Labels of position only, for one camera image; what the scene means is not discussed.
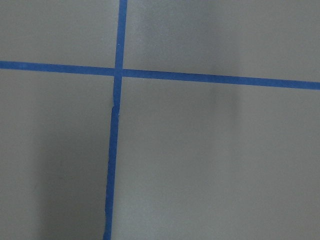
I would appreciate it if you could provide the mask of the blue tape line lengthwise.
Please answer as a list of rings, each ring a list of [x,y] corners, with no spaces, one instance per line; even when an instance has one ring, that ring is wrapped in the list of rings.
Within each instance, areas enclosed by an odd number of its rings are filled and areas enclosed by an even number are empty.
[[[110,240],[112,238],[113,206],[114,206],[115,176],[116,176],[116,162],[117,162],[119,117],[120,117],[121,93],[122,93],[127,7],[128,7],[128,2],[126,0],[121,0],[119,2],[116,52],[115,52],[114,76],[113,76],[113,91],[112,91],[113,106],[111,110],[111,120],[110,120],[108,165],[107,165],[106,192],[105,192],[105,209],[104,209],[105,210],[105,226],[104,226],[104,233],[103,233],[104,240]]]

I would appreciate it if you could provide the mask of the blue tape line crosswise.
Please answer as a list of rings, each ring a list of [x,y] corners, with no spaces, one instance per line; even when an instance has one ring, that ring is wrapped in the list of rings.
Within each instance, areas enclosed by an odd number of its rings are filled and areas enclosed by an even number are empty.
[[[6,69],[6,70],[68,73],[68,74],[98,75],[98,76],[114,76],[116,73],[115,69],[108,68],[108,67],[32,63],[32,62],[19,62],[19,61],[1,61],[0,68]],[[151,70],[139,70],[139,69],[123,69],[120,72],[123,77],[129,77],[129,78],[277,87],[277,88],[291,88],[291,89],[304,89],[304,90],[317,90],[317,91],[320,89],[320,84],[318,82],[300,81],[300,80],[283,80],[283,79],[242,77],[242,76],[151,71]]]

